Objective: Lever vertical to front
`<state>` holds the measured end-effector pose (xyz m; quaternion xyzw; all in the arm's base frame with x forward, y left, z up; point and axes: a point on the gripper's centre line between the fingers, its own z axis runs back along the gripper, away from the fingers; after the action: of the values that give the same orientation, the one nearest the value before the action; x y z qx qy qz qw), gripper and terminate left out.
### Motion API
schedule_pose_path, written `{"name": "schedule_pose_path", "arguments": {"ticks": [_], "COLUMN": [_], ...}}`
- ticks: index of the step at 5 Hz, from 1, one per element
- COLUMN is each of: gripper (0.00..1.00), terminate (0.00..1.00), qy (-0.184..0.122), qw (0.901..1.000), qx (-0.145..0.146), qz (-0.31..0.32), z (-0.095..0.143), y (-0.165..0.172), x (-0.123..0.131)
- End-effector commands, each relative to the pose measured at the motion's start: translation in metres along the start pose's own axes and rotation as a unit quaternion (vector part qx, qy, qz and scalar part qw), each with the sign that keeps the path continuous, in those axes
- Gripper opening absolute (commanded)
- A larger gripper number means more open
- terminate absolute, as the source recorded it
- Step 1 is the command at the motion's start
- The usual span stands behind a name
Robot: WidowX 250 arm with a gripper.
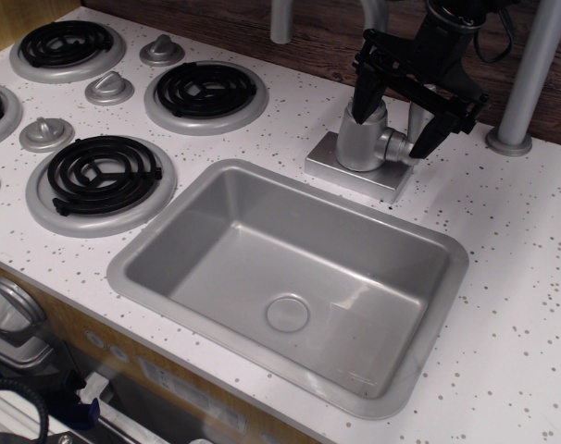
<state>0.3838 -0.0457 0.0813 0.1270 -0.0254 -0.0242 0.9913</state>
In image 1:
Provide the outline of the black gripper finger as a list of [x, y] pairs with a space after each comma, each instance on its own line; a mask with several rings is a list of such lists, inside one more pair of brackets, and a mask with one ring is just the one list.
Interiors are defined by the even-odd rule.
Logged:
[[365, 123], [378, 109], [386, 90], [386, 84], [375, 69], [359, 63], [352, 103], [352, 116], [357, 124]]
[[451, 116], [433, 117], [421, 131], [409, 156], [413, 159], [427, 158], [449, 136], [452, 126]]

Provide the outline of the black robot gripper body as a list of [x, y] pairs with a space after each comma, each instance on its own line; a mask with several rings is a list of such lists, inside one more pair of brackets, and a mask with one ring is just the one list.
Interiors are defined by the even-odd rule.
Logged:
[[426, 16], [413, 39], [364, 31], [355, 56], [375, 69], [391, 89], [434, 116], [451, 116], [452, 132], [469, 133], [490, 96], [469, 77], [462, 58], [486, 20], [485, 1], [427, 1]]

